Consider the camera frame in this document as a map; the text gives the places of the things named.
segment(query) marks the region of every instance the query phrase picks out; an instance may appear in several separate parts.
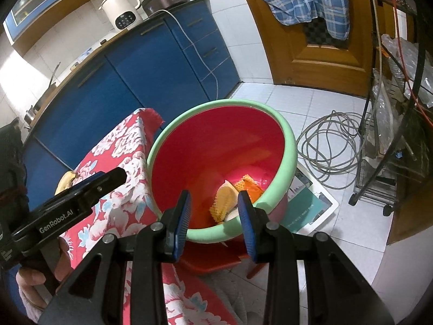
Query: red floral fabric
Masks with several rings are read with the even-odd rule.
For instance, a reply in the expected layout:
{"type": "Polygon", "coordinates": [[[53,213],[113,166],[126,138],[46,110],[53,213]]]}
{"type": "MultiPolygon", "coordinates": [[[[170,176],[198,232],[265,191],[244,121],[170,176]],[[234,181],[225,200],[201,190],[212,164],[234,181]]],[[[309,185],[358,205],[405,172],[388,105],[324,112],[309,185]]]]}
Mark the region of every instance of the red floral fabric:
{"type": "MultiPolygon", "coordinates": [[[[73,184],[116,166],[127,173],[126,183],[100,199],[93,213],[62,237],[69,244],[75,268],[105,233],[124,237],[138,233],[160,215],[153,203],[146,175],[146,159],[162,119],[153,109],[138,109],[108,133],[76,168],[73,184]]],[[[234,325],[235,320],[217,296],[197,277],[163,264],[167,316],[173,325],[234,325]]],[[[126,271],[123,323],[130,324],[132,263],[126,271]]]]}

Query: glass cabinet door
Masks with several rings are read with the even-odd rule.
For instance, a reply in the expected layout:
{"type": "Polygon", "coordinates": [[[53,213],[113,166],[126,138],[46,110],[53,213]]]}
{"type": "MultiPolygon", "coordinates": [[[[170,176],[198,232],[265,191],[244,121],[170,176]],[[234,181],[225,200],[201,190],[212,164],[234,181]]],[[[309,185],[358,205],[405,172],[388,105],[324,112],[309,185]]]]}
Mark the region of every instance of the glass cabinet door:
{"type": "Polygon", "coordinates": [[[18,0],[4,22],[12,39],[56,0],[18,0]]]}

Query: red cable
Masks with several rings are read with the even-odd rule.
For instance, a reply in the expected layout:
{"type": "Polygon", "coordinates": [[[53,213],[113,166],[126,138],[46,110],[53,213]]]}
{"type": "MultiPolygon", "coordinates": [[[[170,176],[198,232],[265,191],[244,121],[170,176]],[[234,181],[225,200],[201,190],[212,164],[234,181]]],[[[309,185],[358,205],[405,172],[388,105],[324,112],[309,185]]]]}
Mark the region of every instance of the red cable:
{"type": "Polygon", "coordinates": [[[392,0],[392,4],[393,4],[393,9],[394,9],[394,16],[395,16],[395,26],[396,26],[396,29],[397,29],[398,50],[400,52],[400,59],[401,59],[401,65],[403,67],[404,78],[406,80],[406,83],[408,84],[409,91],[411,92],[411,96],[412,96],[413,100],[415,101],[416,106],[418,107],[419,111],[421,112],[421,114],[423,115],[423,117],[425,118],[425,120],[428,122],[428,124],[433,128],[433,123],[430,121],[429,117],[424,112],[422,106],[419,105],[418,100],[416,99],[415,94],[412,91],[412,87],[411,87],[411,85],[409,83],[409,77],[408,77],[408,73],[406,71],[406,65],[404,64],[404,60],[403,60],[403,52],[401,51],[400,29],[398,27],[398,15],[397,15],[397,2],[396,2],[396,0],[392,0]]]}

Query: screw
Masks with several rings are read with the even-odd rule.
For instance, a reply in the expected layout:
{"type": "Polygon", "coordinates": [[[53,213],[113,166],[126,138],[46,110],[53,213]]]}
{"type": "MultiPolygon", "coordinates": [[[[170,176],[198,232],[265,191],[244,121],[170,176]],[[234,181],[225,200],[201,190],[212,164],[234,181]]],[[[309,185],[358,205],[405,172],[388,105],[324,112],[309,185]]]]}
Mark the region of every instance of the screw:
{"type": "Polygon", "coordinates": [[[150,229],[152,231],[159,231],[164,228],[164,224],[162,222],[154,222],[152,225],[150,225],[150,229]]]}
{"type": "Polygon", "coordinates": [[[279,227],[280,225],[273,221],[269,221],[268,223],[266,223],[266,228],[271,231],[278,230],[279,227]]]}
{"type": "Polygon", "coordinates": [[[328,240],[328,235],[324,232],[317,232],[314,236],[320,242],[326,242],[328,240]]]}
{"type": "Polygon", "coordinates": [[[104,237],[102,237],[102,241],[103,241],[104,243],[111,243],[111,242],[114,241],[114,235],[111,234],[111,233],[106,234],[104,237]]]}

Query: electric kettle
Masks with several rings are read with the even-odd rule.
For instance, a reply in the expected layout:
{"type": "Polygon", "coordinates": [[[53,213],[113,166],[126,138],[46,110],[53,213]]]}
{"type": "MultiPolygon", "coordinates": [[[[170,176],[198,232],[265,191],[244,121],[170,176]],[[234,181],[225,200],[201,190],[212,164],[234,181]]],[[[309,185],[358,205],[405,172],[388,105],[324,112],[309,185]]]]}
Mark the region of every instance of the electric kettle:
{"type": "Polygon", "coordinates": [[[117,31],[125,28],[131,29],[143,21],[138,9],[141,1],[132,6],[128,0],[103,0],[99,9],[103,9],[108,19],[117,31]]]}

